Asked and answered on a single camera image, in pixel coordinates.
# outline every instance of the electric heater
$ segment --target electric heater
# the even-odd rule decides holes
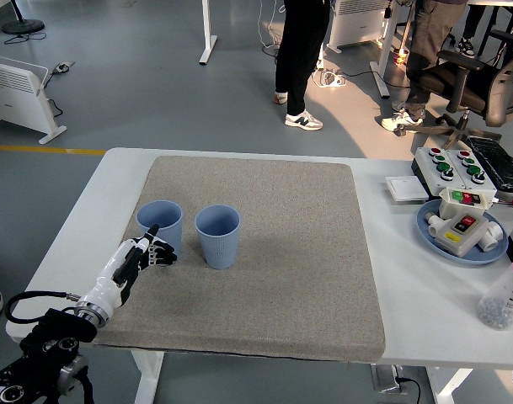
[[[44,145],[67,128],[58,126],[39,78],[31,71],[0,63],[0,120],[46,133]]]
[[[380,39],[388,5],[388,0],[338,0],[327,47],[340,53],[339,46]]]

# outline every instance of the beige mat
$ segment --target beige mat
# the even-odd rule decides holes
[[[135,208],[184,210],[182,254],[142,271],[95,342],[155,350],[373,362],[382,319],[350,167],[159,157]],[[228,204],[243,217],[236,263],[206,266],[196,213]],[[134,215],[124,240],[139,236]]]

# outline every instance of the floor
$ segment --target floor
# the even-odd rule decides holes
[[[325,51],[325,67],[351,77],[342,88],[309,83],[307,109],[323,121],[321,131],[283,125],[286,107],[271,102],[274,60],[262,51],[259,36],[260,28],[264,43],[270,43],[265,26],[275,2],[262,3],[259,21],[258,0],[211,2],[211,30],[219,41],[207,66],[198,63],[204,36],[197,0],[19,0],[25,18],[45,23],[46,37],[14,45],[3,43],[10,36],[1,31],[14,20],[13,10],[10,5],[0,9],[0,56],[49,69],[75,62],[45,90],[63,110],[57,121],[67,126],[65,133],[41,146],[38,132],[0,123],[0,290],[6,300],[24,290],[101,153],[110,148],[411,160],[417,147],[444,142],[421,134],[399,138],[378,124],[392,113],[390,101],[404,98],[407,90],[391,88],[391,99],[380,97],[367,73],[369,61],[380,54],[375,43],[348,46],[341,54]],[[505,28],[508,16],[500,14],[498,27]],[[275,14],[274,35],[280,36],[283,20],[284,14]],[[489,42],[485,60],[495,47]],[[407,86],[403,67],[391,61],[385,79]],[[444,109],[445,103],[433,97],[429,114]],[[484,128],[481,119],[471,121]],[[498,131],[513,156],[513,121]],[[20,352],[4,326],[0,316],[0,369]],[[81,352],[90,360],[96,402],[134,401],[139,373],[129,353]],[[405,372],[421,383],[420,402],[432,403],[424,370]],[[456,404],[512,403],[510,372],[476,369],[454,397]],[[366,364],[176,353],[163,366],[155,402],[406,404],[416,398],[414,385],[406,395],[375,392]],[[82,402],[82,396],[76,392],[61,402]]]

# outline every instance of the yellow floor line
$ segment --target yellow floor line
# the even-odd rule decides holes
[[[87,154],[92,156],[103,156],[106,150],[93,149],[62,149],[60,147],[43,147],[43,146],[2,146],[2,152],[30,152],[30,153],[57,153],[57,154]]]

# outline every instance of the blue cup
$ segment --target blue cup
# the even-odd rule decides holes
[[[195,226],[207,264],[231,267],[238,255],[241,215],[232,206],[211,205],[198,212]]]
[[[143,205],[136,213],[136,222],[142,235],[155,224],[159,229],[157,237],[174,248],[174,254],[181,254],[181,230],[183,210],[171,200],[155,200]]]

